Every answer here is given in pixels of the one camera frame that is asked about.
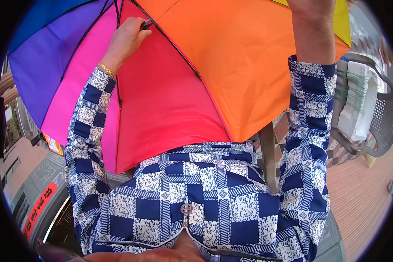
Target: wooden post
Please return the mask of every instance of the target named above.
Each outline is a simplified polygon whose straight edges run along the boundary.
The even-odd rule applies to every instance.
[[[274,126],[272,122],[262,128],[258,135],[259,141],[261,142],[262,158],[264,159],[265,182],[271,194],[275,194],[277,192],[277,178],[275,168]]]
[[[4,73],[0,79],[0,96],[2,96],[5,91],[12,88],[14,85],[15,82],[13,81],[12,72],[9,71]]]
[[[19,96],[19,93],[16,89],[16,87],[13,87],[11,89],[8,89],[4,92],[2,97],[5,99],[4,104],[10,103],[13,99],[17,98]]]

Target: umbrella canopy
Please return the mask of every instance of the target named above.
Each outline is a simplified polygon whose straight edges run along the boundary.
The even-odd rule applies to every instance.
[[[109,104],[103,160],[120,173],[179,146],[243,142],[290,100],[291,11],[277,0],[38,0],[9,50],[17,89],[61,144],[80,92],[127,17],[153,34],[123,65]],[[345,0],[335,9],[336,59],[350,46]]]

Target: checkered shirt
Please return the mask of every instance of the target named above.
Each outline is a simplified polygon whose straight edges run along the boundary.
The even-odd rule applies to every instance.
[[[66,147],[66,182],[84,254],[172,247],[186,230],[207,261],[313,261],[328,215],[334,65],[289,58],[289,135],[277,194],[270,194],[244,143],[201,143],[144,160],[111,188],[101,137],[115,80],[96,68],[76,104]],[[182,227],[180,207],[193,210]]]

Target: gold bracelet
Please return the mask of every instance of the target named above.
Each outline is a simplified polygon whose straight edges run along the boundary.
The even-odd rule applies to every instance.
[[[100,68],[105,71],[108,75],[110,75],[110,77],[115,78],[115,74],[112,73],[112,71],[107,68],[104,64],[102,64],[101,62],[98,63],[98,66],[100,66]]]

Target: plastic chair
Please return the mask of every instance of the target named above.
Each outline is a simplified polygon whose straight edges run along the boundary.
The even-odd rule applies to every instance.
[[[376,108],[374,110],[374,115],[372,117],[372,122],[370,125],[370,132],[376,139],[377,150],[364,145],[357,146],[352,144],[352,142],[347,139],[336,127],[339,121],[339,115],[346,103],[343,99],[335,99],[333,118],[332,118],[332,128],[330,130],[331,136],[348,152],[353,155],[370,154],[372,156],[378,157],[384,155],[393,144],[393,84],[387,78],[387,76],[382,75],[376,68],[376,63],[369,57],[358,55],[354,53],[346,53],[344,55],[350,61],[365,64],[378,74],[378,76],[387,83],[388,90],[387,93],[378,93]],[[347,71],[348,63],[343,60],[336,62],[338,70]],[[342,85],[336,85],[337,89],[343,89],[347,85],[346,78],[337,77],[336,81]]]

